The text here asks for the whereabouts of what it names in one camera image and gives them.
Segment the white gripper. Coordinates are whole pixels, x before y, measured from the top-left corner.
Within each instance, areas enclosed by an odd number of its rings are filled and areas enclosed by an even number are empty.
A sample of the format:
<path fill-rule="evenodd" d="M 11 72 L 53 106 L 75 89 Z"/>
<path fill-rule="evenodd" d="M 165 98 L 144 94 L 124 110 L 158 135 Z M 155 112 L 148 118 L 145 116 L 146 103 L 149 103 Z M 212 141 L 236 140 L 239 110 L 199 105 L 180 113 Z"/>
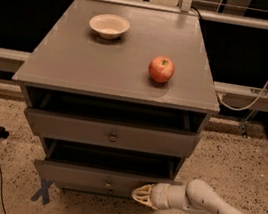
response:
<path fill-rule="evenodd" d="M 171 209 L 168 198 L 169 190 L 170 184 L 146 184 L 135 189 L 132 193 L 132 198 L 137 203 L 141 203 L 155 210 L 169 210 Z"/>

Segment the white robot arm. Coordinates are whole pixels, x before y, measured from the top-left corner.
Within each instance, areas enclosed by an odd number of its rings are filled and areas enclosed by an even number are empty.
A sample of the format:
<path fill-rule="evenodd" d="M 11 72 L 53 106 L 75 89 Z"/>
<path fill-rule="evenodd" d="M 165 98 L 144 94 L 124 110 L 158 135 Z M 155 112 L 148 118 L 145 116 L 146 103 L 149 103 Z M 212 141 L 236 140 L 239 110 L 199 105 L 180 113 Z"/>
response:
<path fill-rule="evenodd" d="M 132 198 L 155 210 L 174 208 L 187 214 L 243 214 L 201 179 L 193 179 L 185 185 L 147 184 L 135 189 Z"/>

